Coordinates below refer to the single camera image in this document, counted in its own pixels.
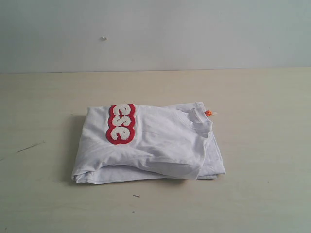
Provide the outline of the orange neck size tag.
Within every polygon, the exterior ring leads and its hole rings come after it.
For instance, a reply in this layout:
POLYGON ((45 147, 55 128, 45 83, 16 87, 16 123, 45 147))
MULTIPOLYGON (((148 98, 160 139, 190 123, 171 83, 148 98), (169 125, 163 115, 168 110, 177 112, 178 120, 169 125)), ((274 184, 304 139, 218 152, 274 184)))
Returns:
POLYGON ((211 111, 211 110, 206 110, 205 111, 205 115, 207 116, 207 117, 211 117, 211 116, 214 116, 214 115, 217 115, 218 113, 217 112, 213 112, 213 111, 211 111))

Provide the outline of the white t-shirt with red lettering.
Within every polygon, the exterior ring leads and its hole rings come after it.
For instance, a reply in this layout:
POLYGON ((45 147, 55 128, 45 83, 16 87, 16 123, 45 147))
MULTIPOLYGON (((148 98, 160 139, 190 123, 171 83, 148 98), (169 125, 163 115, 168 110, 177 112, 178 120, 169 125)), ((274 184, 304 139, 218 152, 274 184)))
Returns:
POLYGON ((207 179, 225 174, 201 102, 89 107, 72 172, 77 183, 207 179))

